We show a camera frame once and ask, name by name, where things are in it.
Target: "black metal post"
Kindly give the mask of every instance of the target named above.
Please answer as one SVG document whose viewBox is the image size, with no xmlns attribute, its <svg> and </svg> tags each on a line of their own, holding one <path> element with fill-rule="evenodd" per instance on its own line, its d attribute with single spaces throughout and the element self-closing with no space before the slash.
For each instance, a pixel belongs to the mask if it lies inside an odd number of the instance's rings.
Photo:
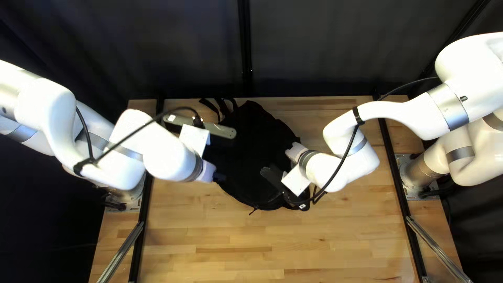
<svg viewBox="0 0 503 283">
<path fill-rule="evenodd" d="M 456 26 L 456 29 L 451 33 L 451 35 L 447 38 L 447 40 L 444 42 L 444 44 L 441 46 L 441 48 L 435 53 L 433 58 L 431 58 L 426 66 L 421 70 L 421 73 L 417 77 L 418 80 L 424 79 L 427 76 L 430 75 L 430 73 L 433 71 L 433 68 L 435 67 L 435 60 L 437 59 L 438 54 L 442 49 L 444 49 L 447 45 L 451 44 L 452 42 L 458 40 L 463 33 L 470 27 L 470 25 L 473 23 L 473 21 L 477 18 L 477 16 L 484 10 L 485 6 L 490 2 L 491 0 L 477 0 L 473 6 L 468 10 L 468 12 L 465 14 L 461 22 Z M 411 91 L 409 92 L 409 99 L 414 98 L 414 96 L 411 96 L 411 94 L 416 93 L 416 91 Z"/>
<path fill-rule="evenodd" d="M 379 99 L 378 94 L 372 95 L 374 100 Z M 403 191 L 402 179 L 400 178 L 400 171 L 398 165 L 396 164 L 395 151 L 393 150 L 393 143 L 389 137 L 388 127 L 386 125 L 386 120 L 379 118 L 379 128 L 381 129 L 382 139 L 384 141 L 384 147 L 386 148 L 386 156 L 389 161 L 389 168 L 391 170 L 391 175 L 393 176 L 393 182 L 395 184 L 396 195 L 398 197 L 398 203 L 400 204 L 400 211 L 402 212 L 403 224 L 405 225 L 405 230 L 407 232 L 407 237 L 410 244 L 410 250 L 412 252 L 412 257 L 414 258 L 415 269 L 419 276 L 419 282 L 422 282 L 423 276 L 427 276 L 425 264 L 423 262 L 423 257 L 421 256 L 421 250 L 419 248 L 419 242 L 415 232 L 407 225 L 407 216 L 410 216 L 410 210 L 408 208 L 407 199 L 405 197 L 405 192 Z"/>
<path fill-rule="evenodd" d="M 157 98 L 157 103 L 155 107 L 156 114 L 162 113 L 164 107 L 164 99 L 162 97 Z M 152 183 L 154 177 L 150 173 L 146 173 L 145 184 L 143 186 L 143 193 L 141 197 L 140 215 L 138 216 L 138 222 L 144 222 L 143 231 L 141 231 L 138 238 L 134 242 L 133 257 L 131 259 L 131 266 L 129 269 L 129 283 L 137 283 L 138 276 L 140 274 L 141 268 L 141 255 L 143 252 L 143 243 L 145 239 L 145 231 L 147 230 L 147 217 L 148 209 L 150 204 L 150 193 L 152 191 Z"/>
<path fill-rule="evenodd" d="M 253 67 L 252 67 L 252 31 L 250 28 L 250 1 L 237 0 L 237 12 L 239 15 L 239 39 L 241 44 L 241 66 L 243 77 L 243 95 L 252 96 L 253 90 Z"/>
</svg>

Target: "black backpack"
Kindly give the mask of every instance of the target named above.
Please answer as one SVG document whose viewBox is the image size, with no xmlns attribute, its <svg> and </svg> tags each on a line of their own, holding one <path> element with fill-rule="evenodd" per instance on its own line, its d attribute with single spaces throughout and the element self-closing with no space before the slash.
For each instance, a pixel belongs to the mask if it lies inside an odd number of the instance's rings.
<svg viewBox="0 0 503 283">
<path fill-rule="evenodd" d="M 256 102 L 246 101 L 237 107 L 234 99 L 228 99 L 234 106 L 231 112 L 222 99 L 215 100 L 225 115 L 219 124 L 232 127 L 237 133 L 232 145 L 212 142 L 204 152 L 203 159 L 217 168 L 215 176 L 223 176 L 215 178 L 215 182 L 235 199 L 253 207 L 251 213 L 280 207 L 300 209 L 289 204 L 285 194 L 291 200 L 302 201 L 309 198 L 308 190 L 297 197 L 281 183 L 282 172 L 291 170 L 285 150 L 293 142 L 299 143 L 300 138 Z M 218 112 L 208 100 L 200 102 Z M 308 209 L 309 203 L 302 208 Z"/>
</svg>

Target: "wooden table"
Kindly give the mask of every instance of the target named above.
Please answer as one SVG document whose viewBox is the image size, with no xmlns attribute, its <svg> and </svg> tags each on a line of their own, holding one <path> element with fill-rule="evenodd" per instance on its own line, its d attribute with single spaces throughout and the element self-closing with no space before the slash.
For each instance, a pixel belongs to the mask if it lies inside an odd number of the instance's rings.
<svg viewBox="0 0 503 283">
<path fill-rule="evenodd" d="M 406 96 L 389 99 L 405 101 Z M 310 149 L 328 152 L 323 128 L 370 96 L 253 98 L 284 121 Z M 237 99 L 239 105 L 246 99 Z M 131 108 L 148 103 L 134 101 Z M 206 121 L 216 114 L 196 99 L 166 100 L 191 106 Z M 397 153 L 423 151 L 405 126 L 388 121 Z M 372 174 L 327 194 L 307 212 L 258 210 L 215 184 L 154 180 L 143 248 L 141 282 L 417 282 L 393 179 L 377 120 L 362 131 L 381 164 Z M 412 214 L 457 259 L 439 201 L 410 201 Z M 96 282 L 137 223 L 138 213 L 105 214 L 90 282 Z M 127 282 L 129 252 L 112 282 Z"/>
</svg>

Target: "silver joint ring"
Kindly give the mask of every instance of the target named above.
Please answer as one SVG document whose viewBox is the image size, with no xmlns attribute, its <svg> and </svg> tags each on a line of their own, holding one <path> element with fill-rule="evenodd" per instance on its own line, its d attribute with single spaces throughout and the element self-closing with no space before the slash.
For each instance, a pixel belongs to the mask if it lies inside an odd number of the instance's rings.
<svg viewBox="0 0 503 283">
<path fill-rule="evenodd" d="M 93 146 L 95 146 L 96 148 L 98 148 L 100 150 L 104 150 L 105 147 L 107 147 L 108 140 L 100 137 L 99 135 L 89 132 L 89 138 L 91 139 L 91 144 Z M 75 138 L 75 140 L 79 140 L 81 142 L 87 143 L 88 140 L 86 138 L 86 132 L 84 130 L 80 131 L 80 133 L 78 134 L 77 138 Z"/>
<path fill-rule="evenodd" d="M 194 153 L 194 156 L 196 157 L 196 164 L 194 165 L 194 170 L 187 178 L 183 179 L 180 182 L 195 181 L 197 179 L 197 177 L 199 177 L 201 172 L 203 172 L 203 159 L 199 156 L 199 154 L 197 154 L 197 152 L 194 151 L 193 153 Z"/>
<path fill-rule="evenodd" d="M 449 130 L 453 131 L 470 122 L 463 104 L 446 84 L 427 91 L 442 113 Z"/>
<path fill-rule="evenodd" d="M 108 142 L 108 144 L 105 146 L 105 148 L 108 148 L 108 150 L 110 150 L 110 148 L 113 147 L 114 145 L 115 145 L 114 143 Z M 143 162 L 143 155 L 139 154 L 136 151 L 132 151 L 130 149 L 127 149 L 121 145 L 118 145 L 116 148 L 114 148 L 114 151 L 116 151 L 122 155 L 125 155 L 127 157 L 130 157 L 132 159 L 136 159 L 140 162 Z"/>
<path fill-rule="evenodd" d="M 486 115 L 482 119 L 489 127 L 498 131 L 503 131 L 503 121 L 501 121 L 494 113 Z"/>
<path fill-rule="evenodd" d="M 6 134 L 7 137 L 19 142 L 23 143 L 29 140 L 33 135 L 35 135 L 38 131 L 32 129 L 30 127 L 26 127 L 25 125 L 19 125 L 12 132 Z"/>
<path fill-rule="evenodd" d="M 300 155 L 298 164 L 299 164 L 300 170 L 303 174 L 306 173 L 307 163 L 309 162 L 311 157 L 317 155 L 318 153 L 321 153 L 321 152 L 314 151 L 314 150 L 308 150 Z"/>
<path fill-rule="evenodd" d="M 349 156 L 359 152 L 360 149 L 362 149 L 366 143 L 367 143 L 367 138 L 363 137 L 363 139 L 360 143 L 358 143 L 354 148 L 349 150 L 348 155 L 346 157 L 349 157 Z M 338 158 L 342 158 L 344 156 L 344 154 L 336 154 L 335 156 Z"/>
<path fill-rule="evenodd" d="M 468 146 L 468 147 L 463 147 L 463 148 L 458 148 L 453 151 L 449 151 L 446 155 L 447 162 L 450 164 L 451 162 L 454 162 L 459 159 L 467 158 L 467 157 L 474 157 L 475 152 L 473 151 L 473 148 Z"/>
</svg>

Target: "black curtain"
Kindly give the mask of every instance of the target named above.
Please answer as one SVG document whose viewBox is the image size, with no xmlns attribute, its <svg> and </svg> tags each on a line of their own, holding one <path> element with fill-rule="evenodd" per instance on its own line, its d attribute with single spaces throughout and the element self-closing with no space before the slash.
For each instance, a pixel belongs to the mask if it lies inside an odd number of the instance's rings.
<svg viewBox="0 0 503 283">
<path fill-rule="evenodd" d="M 0 59 L 66 86 L 111 122 L 131 98 L 239 97 L 238 1 L 3 0 Z M 250 1 L 251 95 L 389 91 L 419 77 L 479 2 Z M 502 0 L 489 1 L 460 36 L 503 30 L 501 15 Z M 10 282 L 87 281 L 83 274 L 90 270 L 103 211 L 99 194 L 63 172 L 54 158 L 5 137 L 0 156 L 8 208 L 2 212 L 7 224 L 0 231 L 0 254 L 7 273 L 22 275 Z M 457 209 L 478 197 L 463 195 L 451 203 L 461 260 L 484 263 L 486 254 L 467 251 L 477 243 L 480 251 L 496 250 L 495 263 L 501 251 L 490 242 L 500 234 L 471 242 L 488 230 L 457 222 Z"/>
</svg>

